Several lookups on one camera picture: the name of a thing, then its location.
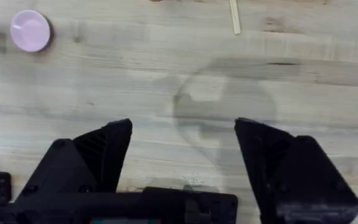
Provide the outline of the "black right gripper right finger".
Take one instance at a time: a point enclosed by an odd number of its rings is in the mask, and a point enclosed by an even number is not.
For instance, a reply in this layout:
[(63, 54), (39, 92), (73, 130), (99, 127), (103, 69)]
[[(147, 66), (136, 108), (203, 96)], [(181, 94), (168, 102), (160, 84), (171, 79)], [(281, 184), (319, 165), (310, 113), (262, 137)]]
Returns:
[(358, 197), (315, 138), (237, 118), (240, 145), (262, 223), (352, 223)]

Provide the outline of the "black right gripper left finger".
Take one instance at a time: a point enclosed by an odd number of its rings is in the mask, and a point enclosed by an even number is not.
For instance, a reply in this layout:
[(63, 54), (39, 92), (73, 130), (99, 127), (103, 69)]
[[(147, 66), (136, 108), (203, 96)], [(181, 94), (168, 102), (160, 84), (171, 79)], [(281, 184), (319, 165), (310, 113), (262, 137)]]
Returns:
[(115, 192), (131, 136), (131, 120), (122, 119), (73, 139), (57, 139), (16, 202), (65, 193)]

